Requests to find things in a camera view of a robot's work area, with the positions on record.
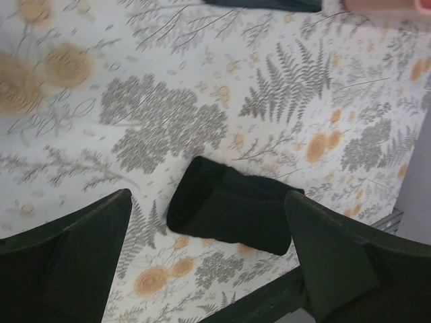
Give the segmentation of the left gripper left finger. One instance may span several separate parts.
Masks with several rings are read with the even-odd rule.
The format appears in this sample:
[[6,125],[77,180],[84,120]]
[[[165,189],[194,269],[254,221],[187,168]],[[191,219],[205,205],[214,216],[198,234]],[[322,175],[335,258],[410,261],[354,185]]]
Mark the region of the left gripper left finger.
[[129,189],[1,239],[2,322],[101,322],[132,210]]

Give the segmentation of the folded grey-blue towel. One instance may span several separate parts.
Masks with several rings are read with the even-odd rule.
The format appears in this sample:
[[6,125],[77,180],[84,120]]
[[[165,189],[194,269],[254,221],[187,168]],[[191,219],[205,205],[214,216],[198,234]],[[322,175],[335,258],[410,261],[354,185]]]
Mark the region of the folded grey-blue towel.
[[321,0],[203,0],[203,2],[220,7],[274,9],[300,13],[317,13],[323,6]]

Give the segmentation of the aluminium frame rail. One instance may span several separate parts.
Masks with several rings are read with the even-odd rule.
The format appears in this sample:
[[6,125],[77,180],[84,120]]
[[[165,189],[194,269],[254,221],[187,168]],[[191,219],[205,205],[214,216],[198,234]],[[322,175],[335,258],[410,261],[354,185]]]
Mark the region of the aluminium frame rail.
[[387,232],[392,235],[397,235],[401,220],[403,219],[404,212],[394,208],[390,215],[374,223],[372,226],[381,231]]

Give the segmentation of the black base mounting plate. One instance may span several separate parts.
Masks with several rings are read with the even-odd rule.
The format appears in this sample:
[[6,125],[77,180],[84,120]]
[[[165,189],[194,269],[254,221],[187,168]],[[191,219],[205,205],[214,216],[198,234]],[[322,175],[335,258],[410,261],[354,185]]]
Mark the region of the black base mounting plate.
[[302,269],[278,279],[202,319],[201,323],[275,322],[306,303]]

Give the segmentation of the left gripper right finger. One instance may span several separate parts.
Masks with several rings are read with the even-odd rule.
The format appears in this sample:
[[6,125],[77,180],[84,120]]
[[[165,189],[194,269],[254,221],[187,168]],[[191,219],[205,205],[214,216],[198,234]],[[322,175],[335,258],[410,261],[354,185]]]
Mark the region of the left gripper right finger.
[[289,191],[285,210],[316,322],[429,322],[430,246]]

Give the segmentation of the pink divided organizer tray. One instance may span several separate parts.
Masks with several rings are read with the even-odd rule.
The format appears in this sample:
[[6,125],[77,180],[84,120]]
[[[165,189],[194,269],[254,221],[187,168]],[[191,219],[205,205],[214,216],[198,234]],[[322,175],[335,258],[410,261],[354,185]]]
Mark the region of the pink divided organizer tray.
[[344,7],[361,13],[418,13],[430,15],[430,1],[416,0],[345,0]]

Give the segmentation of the black underwear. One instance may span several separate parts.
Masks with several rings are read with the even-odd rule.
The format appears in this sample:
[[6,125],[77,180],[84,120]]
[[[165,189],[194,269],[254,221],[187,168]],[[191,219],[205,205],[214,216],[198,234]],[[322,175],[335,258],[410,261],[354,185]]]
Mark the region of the black underwear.
[[245,175],[197,156],[176,188],[166,224],[178,234],[283,256],[291,243],[284,201],[293,190],[277,180]]

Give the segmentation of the floral patterned table mat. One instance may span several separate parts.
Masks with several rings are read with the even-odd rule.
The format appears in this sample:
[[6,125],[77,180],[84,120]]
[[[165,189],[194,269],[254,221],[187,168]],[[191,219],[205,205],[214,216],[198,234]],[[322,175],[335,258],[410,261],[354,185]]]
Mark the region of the floral patterned table mat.
[[202,1],[1,2],[1,237],[122,188],[105,322],[198,322],[298,266],[164,214],[196,155],[373,224],[430,106],[430,26]]

